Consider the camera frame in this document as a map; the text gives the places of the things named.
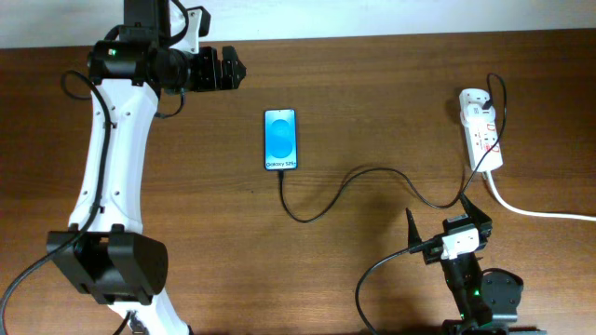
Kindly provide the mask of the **blue screen smartphone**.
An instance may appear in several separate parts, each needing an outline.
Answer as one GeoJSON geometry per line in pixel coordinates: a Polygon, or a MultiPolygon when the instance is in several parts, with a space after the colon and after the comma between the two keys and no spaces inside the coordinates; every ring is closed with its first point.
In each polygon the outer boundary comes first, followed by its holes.
{"type": "Polygon", "coordinates": [[[264,112],[264,167],[266,170],[298,168],[296,112],[264,112]]]}

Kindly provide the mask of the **white charger adapter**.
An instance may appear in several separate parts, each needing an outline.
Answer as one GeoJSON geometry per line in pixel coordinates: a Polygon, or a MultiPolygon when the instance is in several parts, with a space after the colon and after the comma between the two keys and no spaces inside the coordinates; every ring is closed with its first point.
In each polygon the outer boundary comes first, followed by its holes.
{"type": "Polygon", "coordinates": [[[493,123],[496,119],[493,105],[471,103],[462,107],[460,118],[464,127],[476,127],[480,124],[493,123]]]}

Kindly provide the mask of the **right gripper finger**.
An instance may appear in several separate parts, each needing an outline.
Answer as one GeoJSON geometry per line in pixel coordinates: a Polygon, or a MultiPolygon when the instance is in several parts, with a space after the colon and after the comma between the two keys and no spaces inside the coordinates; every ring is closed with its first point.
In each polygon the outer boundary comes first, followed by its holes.
{"type": "Polygon", "coordinates": [[[482,210],[476,207],[465,194],[460,195],[460,202],[466,214],[475,223],[491,223],[492,219],[485,214],[482,210]]]}
{"type": "Polygon", "coordinates": [[[423,243],[420,234],[418,233],[413,214],[406,208],[406,219],[408,224],[408,250],[411,254],[416,253],[419,250],[419,246],[423,243]]]}

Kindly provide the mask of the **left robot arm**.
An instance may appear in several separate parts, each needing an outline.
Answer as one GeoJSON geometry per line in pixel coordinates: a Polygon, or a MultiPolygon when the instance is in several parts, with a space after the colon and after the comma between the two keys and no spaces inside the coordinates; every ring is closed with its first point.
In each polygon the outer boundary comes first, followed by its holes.
{"type": "Polygon", "coordinates": [[[47,252],[74,288],[141,334],[188,334],[166,291],[166,246],[143,234],[141,184],[162,94],[229,90],[246,70],[233,47],[203,47],[210,13],[178,1],[128,1],[124,21],[88,54],[93,121],[85,175],[47,252]]]}

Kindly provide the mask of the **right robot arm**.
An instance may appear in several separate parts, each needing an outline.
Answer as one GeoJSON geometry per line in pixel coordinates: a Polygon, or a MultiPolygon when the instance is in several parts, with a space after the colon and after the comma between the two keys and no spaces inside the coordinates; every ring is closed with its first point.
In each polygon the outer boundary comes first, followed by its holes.
{"type": "Polygon", "coordinates": [[[413,214],[406,211],[408,252],[420,252],[426,265],[438,263],[460,314],[459,320],[446,320],[444,334],[509,334],[518,320],[523,280],[504,269],[481,269],[476,253],[485,249],[493,221],[466,197],[460,202],[464,213],[446,219],[443,232],[424,241],[413,214]]]}

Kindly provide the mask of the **white power strip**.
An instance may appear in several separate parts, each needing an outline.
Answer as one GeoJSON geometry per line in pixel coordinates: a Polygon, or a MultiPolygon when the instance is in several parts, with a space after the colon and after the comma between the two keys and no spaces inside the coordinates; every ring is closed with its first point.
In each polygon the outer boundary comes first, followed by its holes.
{"type": "MultiPolygon", "coordinates": [[[[483,104],[485,107],[493,105],[489,93],[478,88],[466,88],[459,95],[460,108],[471,104],[483,104]]],[[[500,145],[496,144],[497,127],[495,121],[480,124],[476,127],[464,127],[470,166],[473,170],[483,173],[501,168],[503,158],[500,145]]]]}

